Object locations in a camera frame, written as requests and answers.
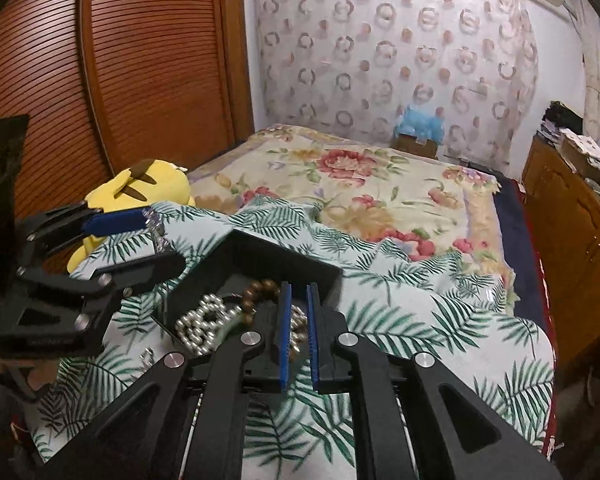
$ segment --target dark blue bed sheet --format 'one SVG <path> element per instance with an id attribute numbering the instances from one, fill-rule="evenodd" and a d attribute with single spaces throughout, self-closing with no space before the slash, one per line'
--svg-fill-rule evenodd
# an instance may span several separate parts
<path id="1" fill-rule="evenodd" d="M 472 167 L 494 175 L 501 187 L 493 201 L 500 221 L 504 259 L 516 271 L 513 289 L 520 300 L 516 302 L 514 314 L 533 321 L 549 335 L 544 313 L 544 287 L 538 275 L 536 250 L 526 225 L 525 207 L 518 197 L 518 183 L 496 171 Z"/>

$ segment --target floral bedspread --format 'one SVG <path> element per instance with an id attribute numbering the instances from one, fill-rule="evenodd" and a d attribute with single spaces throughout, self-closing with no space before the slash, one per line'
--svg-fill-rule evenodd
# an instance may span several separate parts
<path id="1" fill-rule="evenodd" d="M 513 312 L 515 274 L 504 260 L 491 175 L 279 125 L 189 181 L 198 207 L 228 215 L 264 194 L 315 203 L 323 224 L 369 242 L 392 238 L 412 261 L 460 251 L 465 271 L 500 275 Z"/>
<path id="2" fill-rule="evenodd" d="M 173 203 L 154 208 L 166 236 L 186 258 L 177 280 L 122 301 L 90 358 L 61 361 L 58 380 L 30 407 L 27 423 L 45 460 L 130 386 L 150 363 L 177 348 L 152 319 L 165 289 L 173 290 L 232 229 L 339 266 L 344 271 L 338 309 L 350 330 L 385 352 L 410 357 L 428 351 L 472 388 L 530 444 L 546 437 L 553 349 L 534 323 L 504 314 L 502 280 L 462 272 L 461 251 L 414 262 L 396 238 L 365 242 L 315 221 L 317 205 L 297 205 L 263 194 L 232 216 Z M 74 275 L 153 253 L 145 231 L 107 238 Z M 245 480 L 321 478 L 354 480 L 355 452 L 349 399 L 312 390 L 308 365 L 279 406 L 250 406 L 244 444 Z"/>

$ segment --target red mattress edge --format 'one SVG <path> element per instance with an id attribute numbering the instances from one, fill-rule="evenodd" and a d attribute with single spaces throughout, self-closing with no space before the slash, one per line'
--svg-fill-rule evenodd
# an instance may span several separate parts
<path id="1" fill-rule="evenodd" d="M 526 207 L 524 205 L 524 194 L 520 191 L 520 186 L 517 181 L 513 181 L 516 185 L 516 191 L 518 200 L 523 205 L 523 209 L 525 211 L 525 223 L 526 228 L 529 231 L 529 236 L 531 238 L 531 243 L 534 247 L 534 253 L 536 254 L 536 273 L 538 275 L 538 280 L 542 285 L 542 291 L 544 292 L 542 297 L 543 311 L 544 311 L 544 320 L 546 322 L 547 334 L 546 336 L 549 338 L 549 343 L 551 343 L 552 348 L 554 349 L 554 370 L 557 364 L 557 355 L 558 355 L 558 346 L 555 338 L 555 327 L 554 320 L 551 318 L 551 311 L 549 307 L 549 293 L 546 288 L 546 282 L 544 280 L 544 270 L 542 268 L 542 261 L 540 260 L 540 254 L 538 254 L 538 250 L 536 249 L 536 240 L 534 237 L 533 227 L 529 220 L 528 213 L 526 212 Z M 544 436 L 544 444 L 542 445 L 542 454 L 544 456 L 548 456 L 550 458 L 550 454 L 553 452 L 554 442 L 555 442 L 555 430 L 556 430 L 556 420 L 555 420 L 555 389 L 552 391 L 551 405 L 549 407 L 549 421 L 547 423 L 546 434 Z"/>

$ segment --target blue gripper pad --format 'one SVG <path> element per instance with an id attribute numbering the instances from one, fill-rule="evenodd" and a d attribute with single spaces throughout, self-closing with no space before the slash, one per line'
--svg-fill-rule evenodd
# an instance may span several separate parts
<path id="1" fill-rule="evenodd" d="M 280 326 L 280 389 L 286 392 L 289 384 L 289 339 L 291 338 L 291 285 L 283 283 L 280 287 L 280 308 L 282 318 Z"/>
<path id="2" fill-rule="evenodd" d="M 110 236 L 130 231 L 139 231 L 146 227 L 146 218 L 142 214 L 148 207 L 136 207 L 111 213 L 100 213 L 89 218 L 82 226 L 85 236 Z"/>
<path id="3" fill-rule="evenodd" d="M 318 334 L 315 326 L 314 295 L 311 285 L 306 286 L 306 322 L 309 341 L 309 364 L 311 367 L 311 381 L 314 390 L 318 389 Z"/>

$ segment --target wooden wardrobe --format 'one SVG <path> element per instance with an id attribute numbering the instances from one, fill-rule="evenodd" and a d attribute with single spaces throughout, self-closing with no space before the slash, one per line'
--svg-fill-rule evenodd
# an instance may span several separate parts
<path id="1" fill-rule="evenodd" d="M 9 0 L 0 118 L 29 114 L 16 214 L 142 158 L 194 168 L 253 132 L 243 0 Z"/>

